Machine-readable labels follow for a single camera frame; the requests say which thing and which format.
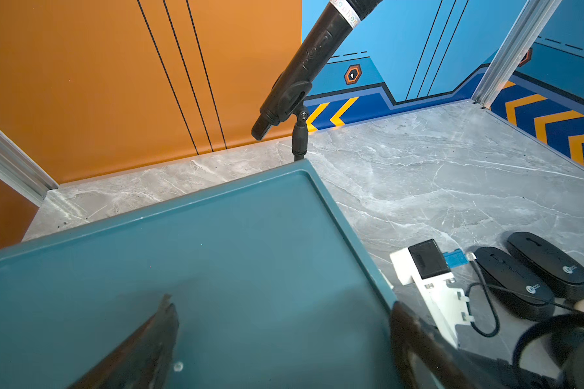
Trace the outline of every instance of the mouse logo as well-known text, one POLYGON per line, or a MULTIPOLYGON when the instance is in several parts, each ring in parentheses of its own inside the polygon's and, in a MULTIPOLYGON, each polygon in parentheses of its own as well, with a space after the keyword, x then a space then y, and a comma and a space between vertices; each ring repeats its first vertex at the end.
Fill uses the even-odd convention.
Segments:
POLYGON ((536 284, 534 286, 528 285, 528 286, 526 286, 526 290, 528 291, 528 293, 534 294, 534 293, 536 293, 536 290, 539 289, 540 287, 541 287, 540 284, 536 284))
POLYGON ((577 266, 576 265, 573 265, 573 266, 563 266, 562 267, 562 271, 564 271, 568 275, 572 275, 573 274, 573 270, 575 270, 575 269, 577 269, 577 266))

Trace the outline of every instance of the mouse scroll wheel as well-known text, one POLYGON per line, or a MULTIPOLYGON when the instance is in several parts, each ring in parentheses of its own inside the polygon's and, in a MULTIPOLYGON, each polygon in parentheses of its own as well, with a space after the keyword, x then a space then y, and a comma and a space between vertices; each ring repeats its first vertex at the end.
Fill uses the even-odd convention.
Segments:
POLYGON ((502 258, 498 258, 497 256, 495 256, 494 254, 491 254, 491 258, 493 258, 494 260, 500 262, 500 263, 504 263, 504 260, 502 258))
POLYGON ((537 245, 538 247, 541 247, 542 245, 537 242, 536 240, 530 239, 530 238, 526 238, 527 241, 534 243, 535 245, 537 245))

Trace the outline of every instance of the sticker label on microphone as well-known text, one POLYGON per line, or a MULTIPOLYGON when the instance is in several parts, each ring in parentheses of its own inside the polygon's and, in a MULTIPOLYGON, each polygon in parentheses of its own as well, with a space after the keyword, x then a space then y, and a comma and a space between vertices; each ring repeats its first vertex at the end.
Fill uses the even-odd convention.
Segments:
POLYGON ((526 286, 526 290, 528 291, 528 293, 535 294, 536 290, 539 289, 540 287, 541 287, 541 284, 536 284, 534 286, 528 285, 528 286, 526 286))
POLYGON ((361 20, 359 19, 357 12, 355 12, 346 0, 329 0, 329 3, 331 3, 340 14, 342 14, 344 19, 350 24, 350 27, 357 27, 361 20))
POLYGON ((577 269, 577 266, 576 265, 573 265, 573 266, 563 266, 562 267, 562 271, 564 271, 568 275, 572 275, 573 274, 573 270, 575 270, 575 269, 577 269))

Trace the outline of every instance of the orange wall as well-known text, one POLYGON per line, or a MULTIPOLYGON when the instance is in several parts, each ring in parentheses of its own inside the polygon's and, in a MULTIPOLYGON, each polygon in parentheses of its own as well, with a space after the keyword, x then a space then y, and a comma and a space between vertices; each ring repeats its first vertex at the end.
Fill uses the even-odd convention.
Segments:
POLYGON ((0 248, 22 241, 38 209, 0 180, 0 248))
POLYGON ((59 183, 251 143, 300 42, 301 0, 2 0, 0 129, 59 183))

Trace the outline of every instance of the metal corner post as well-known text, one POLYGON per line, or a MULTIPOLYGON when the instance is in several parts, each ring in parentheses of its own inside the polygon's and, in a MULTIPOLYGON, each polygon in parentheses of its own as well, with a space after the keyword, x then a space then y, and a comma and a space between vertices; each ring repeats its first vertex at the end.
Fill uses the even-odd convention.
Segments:
POLYGON ((40 206, 47 191, 58 188, 39 165, 0 131, 0 179, 40 206))
POLYGON ((562 0, 528 0, 471 97, 487 108, 513 74, 562 0))

